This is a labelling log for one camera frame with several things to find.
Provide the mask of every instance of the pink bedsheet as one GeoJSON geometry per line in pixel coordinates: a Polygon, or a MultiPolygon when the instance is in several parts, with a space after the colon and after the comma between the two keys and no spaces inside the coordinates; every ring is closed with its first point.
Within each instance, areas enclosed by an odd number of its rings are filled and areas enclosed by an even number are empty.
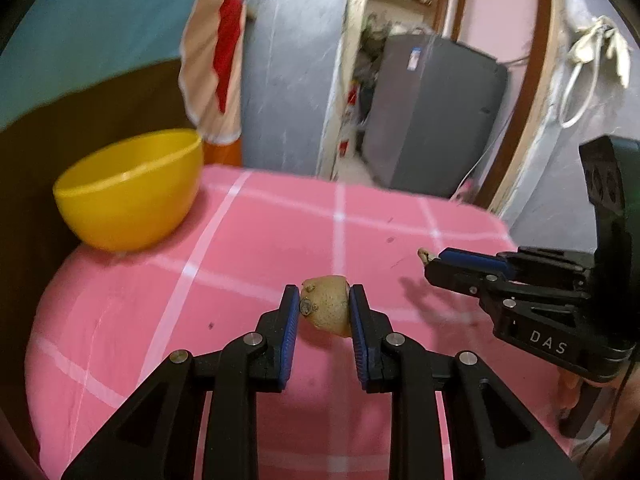
{"type": "MultiPolygon", "coordinates": [[[[476,351],[558,437],[555,368],[494,339],[476,300],[430,286],[421,246],[514,247],[498,219],[472,206],[206,168],[202,192],[169,239],[126,256],[81,246],[45,291],[26,358],[44,471],[60,478],[172,350],[219,350],[277,308],[287,283],[324,274],[362,283],[372,308],[425,348],[476,351]]],[[[361,390],[351,340],[301,320],[287,389],[258,394],[257,411],[262,480],[386,478],[390,399],[361,390]]],[[[444,443],[448,460],[446,435],[444,443]]]]}

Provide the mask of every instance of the floor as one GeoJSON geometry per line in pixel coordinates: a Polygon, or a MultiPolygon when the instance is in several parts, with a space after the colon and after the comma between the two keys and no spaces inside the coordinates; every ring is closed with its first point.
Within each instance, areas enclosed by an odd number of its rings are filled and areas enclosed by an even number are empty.
{"type": "Polygon", "coordinates": [[[364,161],[357,155],[339,157],[336,160],[334,180],[345,184],[378,187],[364,161]]]}

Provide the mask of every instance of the bed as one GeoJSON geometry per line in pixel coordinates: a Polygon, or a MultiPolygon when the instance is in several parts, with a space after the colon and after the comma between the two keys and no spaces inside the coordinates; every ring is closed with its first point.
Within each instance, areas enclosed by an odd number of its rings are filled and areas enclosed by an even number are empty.
{"type": "MultiPolygon", "coordinates": [[[[3,95],[11,97],[0,109],[0,468],[8,478],[60,478],[171,350],[220,349],[254,328],[287,283],[323,274],[362,283],[394,329],[427,348],[477,351],[566,445],[552,408],[555,368],[495,340],[477,301],[434,289],[422,276],[421,246],[487,253],[514,247],[505,226],[478,208],[213,165],[183,224],[158,246],[118,255],[78,246],[55,207],[55,178],[110,142],[197,126],[194,101],[177,83],[185,66],[180,42],[196,0],[154,0],[155,7],[137,9],[146,9],[146,20],[133,22],[154,23],[155,33],[138,50],[116,42],[121,56],[101,63],[98,36],[76,34],[75,50],[64,53],[68,38],[54,41],[54,25],[60,28],[65,16],[56,1],[36,0],[0,56],[3,95]],[[149,21],[158,1],[173,6],[172,19],[149,21]],[[39,12],[48,21],[38,20],[39,12]],[[48,36],[34,33],[44,25],[48,36]],[[39,49],[42,56],[28,54],[39,49]],[[65,66],[57,61],[63,54],[65,66]],[[124,55],[129,61],[122,64],[124,55]]],[[[87,9],[104,6],[93,3],[87,9]]],[[[131,14],[133,7],[120,3],[119,14],[94,13],[95,21],[107,27],[113,16],[131,14]]],[[[81,30],[79,19],[72,32],[81,30]]],[[[117,30],[117,20],[110,26],[117,30]]],[[[231,60],[237,50],[237,43],[228,50],[231,60]]],[[[220,95],[208,97],[201,109],[213,102],[220,111],[220,95]]],[[[211,124],[223,122],[219,114],[211,124]]],[[[286,392],[258,397],[261,478],[386,477],[390,403],[364,395],[353,362],[350,341],[301,323],[286,392]]]]}
{"type": "MultiPolygon", "coordinates": [[[[277,308],[287,283],[324,274],[362,283],[372,307],[426,348],[477,351],[557,436],[555,369],[494,339],[477,301],[430,286],[420,246],[495,253],[513,243],[468,205],[207,167],[171,237],[136,254],[81,246],[46,288],[25,378],[47,477],[60,478],[171,351],[222,348],[277,308]]],[[[386,478],[389,431],[390,399],[364,394],[351,341],[301,322],[285,393],[258,394],[260,477],[386,478]]]]}

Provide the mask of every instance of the white cable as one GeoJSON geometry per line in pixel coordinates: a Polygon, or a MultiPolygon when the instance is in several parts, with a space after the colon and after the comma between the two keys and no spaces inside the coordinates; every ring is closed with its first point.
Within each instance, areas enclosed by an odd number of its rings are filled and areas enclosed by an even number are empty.
{"type": "Polygon", "coordinates": [[[449,200],[453,200],[453,198],[457,195],[457,193],[460,191],[460,188],[462,187],[462,185],[466,182],[466,180],[468,179],[469,175],[472,173],[472,171],[476,168],[476,166],[478,164],[480,164],[480,161],[484,158],[484,156],[489,153],[489,150],[494,146],[495,141],[500,139],[500,137],[502,136],[503,131],[506,129],[507,126],[509,126],[509,123],[511,122],[511,118],[513,117],[513,111],[515,110],[515,107],[513,107],[511,109],[511,113],[509,114],[509,117],[507,117],[507,120],[504,121],[504,124],[502,125],[502,127],[500,128],[500,133],[498,133],[494,140],[491,141],[491,143],[486,147],[486,149],[484,150],[484,152],[482,152],[482,155],[480,155],[480,158],[478,160],[476,160],[476,163],[471,167],[471,169],[469,171],[466,172],[466,175],[462,178],[462,180],[460,181],[460,184],[458,184],[458,187],[456,188],[456,190],[453,192],[453,195],[451,195],[451,198],[449,198],[449,200]]]}
{"type": "Polygon", "coordinates": [[[593,58],[593,75],[591,76],[591,85],[589,87],[587,97],[585,97],[582,106],[575,113],[575,115],[571,119],[565,120],[567,114],[567,103],[569,102],[569,97],[574,90],[575,81],[578,79],[578,75],[580,74],[584,63],[576,63],[574,71],[571,73],[569,82],[567,83],[566,88],[564,89],[564,93],[562,94],[562,101],[560,101],[560,110],[558,112],[558,122],[560,123],[560,126],[562,126],[562,128],[570,128],[575,123],[577,123],[589,107],[589,103],[591,102],[593,94],[595,93],[596,83],[598,82],[598,72],[600,71],[600,51],[602,50],[603,36],[604,28],[601,27],[596,31],[596,44],[593,58]]]}
{"type": "Polygon", "coordinates": [[[513,66],[513,65],[520,64],[526,61],[527,59],[529,59],[529,54],[525,54],[524,56],[517,57],[516,59],[510,59],[508,61],[499,61],[499,63],[504,66],[513,66]]]}

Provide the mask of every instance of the shelf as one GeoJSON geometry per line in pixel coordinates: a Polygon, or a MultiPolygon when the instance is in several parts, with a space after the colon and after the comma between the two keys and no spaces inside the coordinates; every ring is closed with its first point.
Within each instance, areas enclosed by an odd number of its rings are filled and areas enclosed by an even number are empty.
{"type": "Polygon", "coordinates": [[[401,7],[405,10],[410,10],[416,14],[422,14],[423,16],[429,16],[432,13],[432,7],[420,4],[414,0],[375,0],[377,2],[383,2],[385,4],[401,7]]]}

